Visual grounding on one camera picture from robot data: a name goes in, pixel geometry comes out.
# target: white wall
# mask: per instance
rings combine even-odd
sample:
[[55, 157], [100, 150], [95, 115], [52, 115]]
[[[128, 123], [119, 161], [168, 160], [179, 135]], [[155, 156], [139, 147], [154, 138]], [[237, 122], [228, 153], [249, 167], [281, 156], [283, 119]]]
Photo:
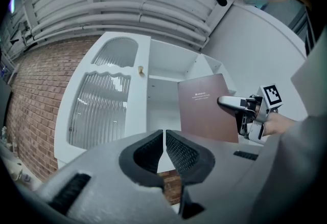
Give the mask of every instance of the white wall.
[[279, 20], [255, 7], [236, 4], [202, 53], [225, 65], [237, 96], [250, 96], [260, 85], [276, 83], [284, 102], [279, 112], [302, 120], [307, 112], [290, 78], [303, 64], [304, 51], [300, 38]]
[[163, 129], [164, 151], [158, 165], [158, 173], [175, 169], [166, 152], [166, 129], [180, 129], [180, 114], [178, 102], [148, 101], [147, 116], [148, 131]]

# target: black vent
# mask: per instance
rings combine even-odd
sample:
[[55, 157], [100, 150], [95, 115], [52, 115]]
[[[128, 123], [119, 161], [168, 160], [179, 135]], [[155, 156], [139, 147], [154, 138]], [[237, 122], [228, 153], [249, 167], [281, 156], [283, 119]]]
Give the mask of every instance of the black vent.
[[76, 174], [49, 205], [61, 214], [66, 215], [90, 179], [91, 177], [87, 174]]
[[141, 168], [156, 174], [158, 163], [163, 152], [162, 145], [162, 134], [159, 134], [135, 151], [135, 163]]
[[240, 156], [242, 158], [248, 159], [248, 160], [252, 160], [255, 161], [258, 158], [257, 154], [253, 154], [253, 153], [248, 153], [248, 152], [244, 152], [244, 151], [235, 151], [234, 152], [235, 156]]
[[166, 145], [169, 158], [181, 176], [199, 160], [199, 153], [196, 150], [172, 137], [170, 134], [166, 135]]

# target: white pipe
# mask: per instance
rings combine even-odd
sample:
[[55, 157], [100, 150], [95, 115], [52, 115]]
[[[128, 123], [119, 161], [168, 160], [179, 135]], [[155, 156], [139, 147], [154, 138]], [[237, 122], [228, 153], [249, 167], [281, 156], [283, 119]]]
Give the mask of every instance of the white pipe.
[[145, 31], [145, 32], [149, 32], [149, 33], [154, 33], [154, 34], [170, 37], [170, 38], [173, 38], [173, 39], [176, 39], [176, 40], [180, 40], [180, 41], [183, 41], [185, 43], [197, 46], [199, 48], [202, 47], [202, 45], [200, 45], [198, 43], [195, 43], [195, 42], [193, 42], [191, 40], [188, 40], [188, 39], [185, 39], [185, 38], [182, 38], [182, 37], [178, 37], [178, 36], [169, 34], [167, 32], [162, 32], [162, 31], [152, 30], [152, 29], [147, 29], [147, 28], [141, 28], [141, 27], [135, 27], [135, 26], [125, 26], [125, 25], [92, 25], [92, 26], [76, 27], [76, 28], [61, 30], [61, 31], [49, 34], [47, 36], [44, 36], [42, 38], [39, 38], [39, 39], [33, 41], [32, 43], [39, 42], [39, 41], [41, 41], [43, 39], [50, 38], [50, 37], [53, 37], [53, 36], [57, 36], [57, 35], [60, 35], [60, 34], [63, 34], [63, 33], [68, 33], [68, 32], [78, 31], [78, 30], [86, 30], [86, 29], [126, 29], [126, 30]]
[[140, 22], [140, 23], [148, 23], [148, 24], [153, 24], [156, 26], [172, 29], [178, 32], [181, 32], [187, 36], [190, 36], [194, 39], [197, 39], [199, 41], [205, 41], [206, 37], [202, 36], [192, 30], [189, 30], [187, 28], [184, 28], [180, 25], [170, 23], [168, 21], [152, 18], [152, 17], [145, 17], [145, 16], [139, 16], [139, 15], [132, 15], [132, 14], [99, 14], [99, 15], [91, 15], [91, 16], [85, 16], [85, 17], [80, 17], [76, 18], [70, 21], [66, 22], [61, 22], [57, 25], [52, 26], [49, 29], [46, 29], [42, 31], [41, 33], [35, 35], [33, 38], [29, 39], [27, 41], [27, 44], [32, 43], [33, 41], [42, 38], [54, 31], [64, 29], [68, 26], [71, 25], [76, 25], [76, 24], [84, 24], [87, 22], [94, 22], [94, 21], [104, 21], [104, 20], [123, 20], [123, 21], [132, 21], [132, 22]]
[[162, 15], [166, 15], [169, 17], [176, 18], [178, 20], [184, 21], [188, 24], [191, 24], [195, 27], [201, 28], [207, 32], [211, 32], [211, 28], [208, 27], [207, 24], [205, 24], [202, 21], [195, 20], [191, 17], [185, 16], [183, 14], [180, 14], [174, 10], [166, 9], [164, 7], [159, 7], [151, 4], [146, 3], [139, 3], [139, 2], [96, 2], [84, 6], [79, 6], [70, 10], [66, 10], [64, 12], [61, 12], [59, 14], [56, 14], [53, 17], [48, 18], [47, 20], [41, 22], [39, 25], [35, 26], [33, 29], [29, 30], [25, 37], [32, 35], [33, 33], [39, 31], [45, 26], [48, 26], [52, 23], [57, 22], [58, 20], [68, 17], [69, 15], [76, 14], [83, 11], [89, 11], [89, 10], [96, 10], [96, 9], [110, 9], [110, 8], [129, 8], [129, 9], [139, 9], [139, 10], [147, 10], [155, 13], [160, 13]]

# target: ribbed glass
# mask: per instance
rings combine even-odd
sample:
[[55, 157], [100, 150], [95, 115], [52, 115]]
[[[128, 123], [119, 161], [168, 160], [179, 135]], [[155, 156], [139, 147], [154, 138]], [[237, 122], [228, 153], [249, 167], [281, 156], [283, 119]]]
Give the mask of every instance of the ribbed glass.
[[71, 145], [90, 149], [124, 137], [129, 84], [129, 76], [85, 76], [69, 129]]
[[114, 38], [100, 49], [92, 64], [101, 66], [134, 66], [138, 44], [130, 38]]

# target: human hand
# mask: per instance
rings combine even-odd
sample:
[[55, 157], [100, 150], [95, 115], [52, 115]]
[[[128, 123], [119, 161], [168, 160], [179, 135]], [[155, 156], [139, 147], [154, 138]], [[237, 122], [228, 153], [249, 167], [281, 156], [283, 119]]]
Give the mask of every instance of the human hand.
[[265, 122], [265, 130], [263, 136], [273, 135], [273, 134], [283, 134], [295, 123], [294, 120], [291, 120], [287, 117], [284, 117], [281, 114], [276, 112], [271, 112], [268, 115], [268, 119]]

